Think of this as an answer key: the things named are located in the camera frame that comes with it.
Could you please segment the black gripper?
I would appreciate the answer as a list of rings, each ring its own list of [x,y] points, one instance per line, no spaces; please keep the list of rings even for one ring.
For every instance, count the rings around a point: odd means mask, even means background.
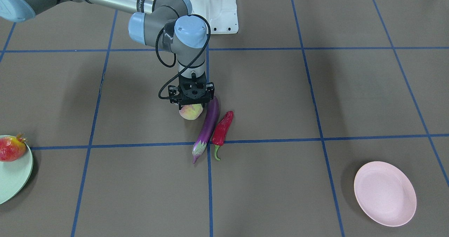
[[[178,86],[168,86],[168,99],[170,103],[179,106],[201,104],[204,106],[214,98],[215,87],[213,82],[206,82],[206,76],[187,78],[180,76]]]

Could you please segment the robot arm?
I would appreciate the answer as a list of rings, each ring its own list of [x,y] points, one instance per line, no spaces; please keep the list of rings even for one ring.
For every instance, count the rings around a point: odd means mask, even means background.
[[[205,107],[214,98],[214,84],[206,79],[205,50],[211,29],[205,18],[192,14],[190,0],[1,0],[1,17],[24,22],[63,2],[97,4],[131,14],[128,33],[137,43],[173,53],[178,73],[165,83],[158,97],[179,107]]]

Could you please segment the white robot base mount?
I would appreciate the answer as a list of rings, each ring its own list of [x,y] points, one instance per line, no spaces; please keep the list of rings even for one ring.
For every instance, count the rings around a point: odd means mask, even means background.
[[[237,0],[190,0],[192,13],[203,16],[212,34],[237,34]]]

